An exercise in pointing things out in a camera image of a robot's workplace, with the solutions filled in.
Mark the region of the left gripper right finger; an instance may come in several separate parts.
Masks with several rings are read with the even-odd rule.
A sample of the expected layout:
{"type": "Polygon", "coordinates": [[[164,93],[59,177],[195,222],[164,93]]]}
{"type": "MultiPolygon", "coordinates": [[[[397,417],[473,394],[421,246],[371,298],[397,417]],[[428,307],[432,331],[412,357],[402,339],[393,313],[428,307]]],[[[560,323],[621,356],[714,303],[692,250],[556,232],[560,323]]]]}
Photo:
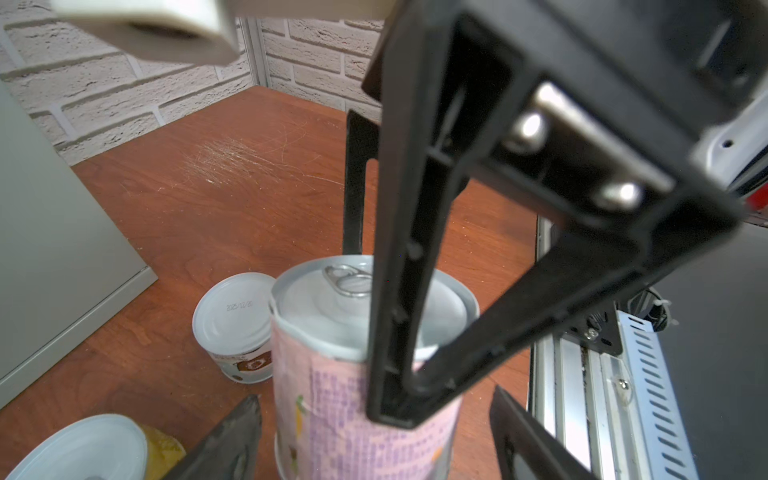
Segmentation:
{"type": "Polygon", "coordinates": [[[593,479],[506,390],[495,387],[489,421],[502,479],[593,479]]]}

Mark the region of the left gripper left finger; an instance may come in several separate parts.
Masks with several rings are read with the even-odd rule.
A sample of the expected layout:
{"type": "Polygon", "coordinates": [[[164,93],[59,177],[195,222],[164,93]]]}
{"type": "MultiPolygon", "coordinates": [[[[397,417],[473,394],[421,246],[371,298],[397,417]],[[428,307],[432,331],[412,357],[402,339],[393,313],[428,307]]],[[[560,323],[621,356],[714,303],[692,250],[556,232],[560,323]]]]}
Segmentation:
{"type": "Polygon", "coordinates": [[[254,479],[261,436],[260,402],[248,395],[164,479],[254,479]]]}

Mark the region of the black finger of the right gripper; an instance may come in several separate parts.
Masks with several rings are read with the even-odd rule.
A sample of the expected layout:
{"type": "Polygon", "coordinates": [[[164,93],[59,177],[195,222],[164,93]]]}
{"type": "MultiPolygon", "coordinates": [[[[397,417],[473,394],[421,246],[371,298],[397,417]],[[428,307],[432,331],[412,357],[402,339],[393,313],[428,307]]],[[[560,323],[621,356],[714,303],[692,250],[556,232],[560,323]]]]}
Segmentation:
{"type": "Polygon", "coordinates": [[[740,1],[400,1],[365,89],[375,422],[423,423],[742,219],[691,159],[744,102],[740,1]]]}
{"type": "Polygon", "coordinates": [[[379,125],[347,112],[342,253],[362,253],[367,163],[378,155],[379,125]]]}

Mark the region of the yellow can with pull tab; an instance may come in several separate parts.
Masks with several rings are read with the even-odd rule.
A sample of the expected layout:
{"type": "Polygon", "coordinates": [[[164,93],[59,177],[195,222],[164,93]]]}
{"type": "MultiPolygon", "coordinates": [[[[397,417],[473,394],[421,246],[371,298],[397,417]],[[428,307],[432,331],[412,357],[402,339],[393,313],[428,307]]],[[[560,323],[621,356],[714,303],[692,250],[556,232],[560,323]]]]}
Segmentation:
{"type": "Polygon", "coordinates": [[[10,479],[161,479],[186,450],[174,437],[119,414],[77,421],[47,438],[10,479]]]}

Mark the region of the white can with pull tab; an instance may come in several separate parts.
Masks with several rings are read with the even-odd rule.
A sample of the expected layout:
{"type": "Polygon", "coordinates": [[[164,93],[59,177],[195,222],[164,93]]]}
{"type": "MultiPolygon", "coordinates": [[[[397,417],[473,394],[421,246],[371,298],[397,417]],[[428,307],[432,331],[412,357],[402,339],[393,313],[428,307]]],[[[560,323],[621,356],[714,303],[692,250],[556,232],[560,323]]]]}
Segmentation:
{"type": "Polygon", "coordinates": [[[374,260],[340,255],[280,275],[269,300],[283,479],[445,479],[461,401],[415,429],[365,414],[374,260]]]}

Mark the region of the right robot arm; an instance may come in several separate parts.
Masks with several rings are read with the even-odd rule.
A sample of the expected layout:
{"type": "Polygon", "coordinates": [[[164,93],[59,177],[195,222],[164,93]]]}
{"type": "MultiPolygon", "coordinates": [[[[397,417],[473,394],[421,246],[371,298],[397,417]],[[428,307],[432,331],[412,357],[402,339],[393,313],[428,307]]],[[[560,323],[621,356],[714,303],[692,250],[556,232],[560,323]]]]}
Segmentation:
{"type": "Polygon", "coordinates": [[[412,429],[541,337],[730,237],[767,144],[763,1],[399,1],[363,91],[382,106],[367,417],[412,429]],[[560,238],[418,359],[470,180],[560,238]]]}

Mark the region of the grey metal cabinet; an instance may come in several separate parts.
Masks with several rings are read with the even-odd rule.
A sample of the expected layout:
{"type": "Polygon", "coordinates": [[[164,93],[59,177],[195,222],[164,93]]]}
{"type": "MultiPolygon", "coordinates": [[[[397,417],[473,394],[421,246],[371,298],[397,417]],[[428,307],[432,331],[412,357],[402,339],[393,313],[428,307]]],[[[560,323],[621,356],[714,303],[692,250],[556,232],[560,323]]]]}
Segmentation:
{"type": "Polygon", "coordinates": [[[1,90],[1,403],[157,276],[12,96],[1,90]]]}

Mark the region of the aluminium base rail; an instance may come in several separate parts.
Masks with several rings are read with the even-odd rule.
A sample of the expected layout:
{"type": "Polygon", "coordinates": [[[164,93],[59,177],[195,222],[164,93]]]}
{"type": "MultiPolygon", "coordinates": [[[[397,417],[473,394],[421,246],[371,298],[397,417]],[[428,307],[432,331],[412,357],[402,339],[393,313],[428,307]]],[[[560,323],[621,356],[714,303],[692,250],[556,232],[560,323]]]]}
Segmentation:
{"type": "Polygon", "coordinates": [[[531,348],[528,410],[597,479],[698,476],[659,339],[670,306],[647,288],[531,348]]]}

